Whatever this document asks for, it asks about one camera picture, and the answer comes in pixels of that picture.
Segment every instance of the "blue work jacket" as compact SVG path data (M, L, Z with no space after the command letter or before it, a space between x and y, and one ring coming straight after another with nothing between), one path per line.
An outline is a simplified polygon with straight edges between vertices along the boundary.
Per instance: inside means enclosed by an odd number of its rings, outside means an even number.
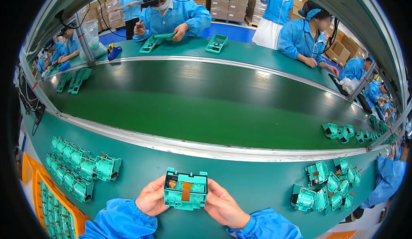
M339 75L339 79L348 77L350 80L353 80L354 78L356 78L357 80L361 80L362 77L366 74L366 70L363 70L363 62L363 59L350 59L346 63L345 69Z
M292 10L293 0L260 0L260 2L267 4L263 18L280 25L289 22L288 14Z
M122 6L125 6L134 1L143 2L143 0L120 0L120 4ZM140 4L133 5L132 7L123 7L123 18L125 21L132 20L134 18L140 17L141 12L142 11L141 11Z
M86 221L85 234L79 239L153 238L157 218L143 214L135 200L114 198L97 213L94 221ZM244 229L227 229L235 238L302 239L299 228L272 209L250 215Z
M212 18L203 5L197 5L193 0L180 1L173 0L173 8L169 8L164 16L151 7L143 9L140 21L144 21L146 31L142 37L134 35L133 39L143 41L154 34L173 33L176 27L183 23L187 23L189 27L185 36L198 36L203 29L210 26Z
M292 59L297 59L299 53L314 58L319 66L322 61L326 62L322 57L326 43L322 32L318 30L318 33L315 42L307 20L292 20L282 27L276 49Z

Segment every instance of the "orange plastic crate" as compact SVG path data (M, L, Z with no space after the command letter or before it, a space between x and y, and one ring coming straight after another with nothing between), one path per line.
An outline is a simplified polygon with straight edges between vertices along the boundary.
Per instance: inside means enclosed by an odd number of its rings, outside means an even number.
M40 191L40 181L43 181L47 188L52 192L53 196L70 212L75 223L76 238L85 233L85 222L91 220L83 212L81 212L57 187L49 174L43 169L36 170L33 177L33 199L35 204L35 212L40 224L46 230L42 213L42 198Z

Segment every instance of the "green conveyor belt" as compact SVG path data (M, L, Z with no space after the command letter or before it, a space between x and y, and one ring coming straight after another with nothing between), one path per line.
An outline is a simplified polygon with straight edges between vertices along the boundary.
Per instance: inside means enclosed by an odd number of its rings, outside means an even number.
M23 114L23 118L26 127L30 129L33 126L34 115ZM290 204L293 184L307 184L304 168L314 162L239 162L162 152L101 136L48 113L44 114L36 133L29 136L43 163L46 153L51 152L50 143L53 136L69 139L70 142L90 150L93 156L103 151L123 159L116 181L95 180L93 198L90 202L80 203L73 194L67 193L64 186L58 185L69 200L92 219L98 211L106 207L107 200L114 197L136 199L143 187L164 175L170 166L182 172L207 171L209 178L226 188L245 212L273 208L297 225L306 239L315 238L338 224L369 196L375 187L375 163L379 155L379 152L374 151L348 157L350 164L362 168L360 186L350 187L348 190L348 193L356 192L352 207L349 211L336 210L324 216L322 212L295 211ZM333 168L331 159L325 163L328 169ZM200 234L202 238L233 238L225 232L226 227L214 221L201 209L183 211L171 208L158 215L157 219L155 238L179 235L182 239L193 239L198 238Z
M366 147L327 139L321 124L372 131L361 108L311 85L252 69L194 61L130 61L91 67L78 94L40 86L62 112L158 136L274 149Z

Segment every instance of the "teal plastic component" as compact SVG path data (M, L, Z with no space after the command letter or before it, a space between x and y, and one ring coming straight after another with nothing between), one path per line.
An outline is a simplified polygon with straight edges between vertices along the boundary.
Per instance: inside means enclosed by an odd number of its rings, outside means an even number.
M340 209L343 211L348 211L351 208L352 202L353 197L347 194L346 197L342 199L342 207Z
M300 185L293 185L291 205L294 209L307 211L313 207L317 193Z
M370 120L370 122L372 123L373 129L374 129L375 131L379 131L379 121L378 121L378 118L376 118L376 116L372 114L372 115L369 115L369 120Z
M336 171L340 170L340 174L347 173L349 168L348 158L333 159L333 164L335 166Z
M116 180L119 175L119 168L121 159L113 158L109 155L103 154L96 158L96 174L97 178L103 181Z
M349 188L348 180L347 179L341 179L338 190L339 190L340 194L342 195L342 197L344 195L346 195L346 193L348 192L348 188Z
M227 36L215 34L209 41L205 50L208 52L219 54L223 46L226 45L226 43L227 43Z
M347 131L346 127L339 128L337 138L343 144L345 144L349 141L349 134L348 134L348 131Z
M82 157L80 159L79 173L85 180L92 181L97 179L96 160L90 156Z
M74 180L73 194L80 202L89 202L93 196L94 183L82 178Z
M327 166L322 160L311 166L305 167L305 171L309 176L308 187L319 185L327 181Z
M316 192L315 196L315 209L317 211L323 211L329 205L329 200L327 198L326 186L322 187Z
M358 143L363 144L365 142L365 139L363 138L363 132L362 131L356 131L355 138L358 141Z
M191 183L189 195L183 190L183 183ZM207 172L180 173L168 167L164 182L164 205L173 206L175 209L192 211L202 209L207 196Z
M56 92L63 92L64 86L68 81L72 79L72 72L65 72L61 74L59 84L57 85Z
M70 156L70 164L75 170L78 170L80 167L80 161L82 157L89 156L90 151L84 150L80 147L75 148L74 152Z
M349 138L351 138L355 135L355 131L353 129L353 126L351 126L350 124L347 124L344 127L346 128L346 131L348 132Z
M75 173L73 170L68 169L63 179L63 184L66 190L73 193L73 186L76 183L76 179L79 177L79 174Z
M327 137L329 137L330 139L337 138L338 129L337 129L336 124L332 124L332 123L322 124L322 128L325 131L325 134Z
M72 76L69 89L67 90L67 92L72 93L72 94L77 94L79 92L80 86L83 84L83 82L87 78L89 78L90 73L91 73L90 68L82 68L82 69L76 70L75 74Z
M337 188L339 187L339 178L334 173L330 173L327 179L327 189L329 192L337 192Z

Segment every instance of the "plastic bag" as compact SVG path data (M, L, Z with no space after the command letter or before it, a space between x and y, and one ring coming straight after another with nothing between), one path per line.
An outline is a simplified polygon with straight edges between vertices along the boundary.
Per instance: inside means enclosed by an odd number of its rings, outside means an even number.
M352 92L358 86L359 81L357 79L350 80L348 77L345 77L339 81L339 84L342 85L343 90L345 90L349 94L352 94Z
M86 37L87 44L89 44L91 54L94 58L98 58L107 54L107 48L99 41L99 33L97 28L97 20L92 19L90 21L83 22L82 24L83 31L85 32L84 36ZM83 52L82 47L80 46L80 41L76 40L77 48L79 49L79 56L83 62L87 62L85 53Z

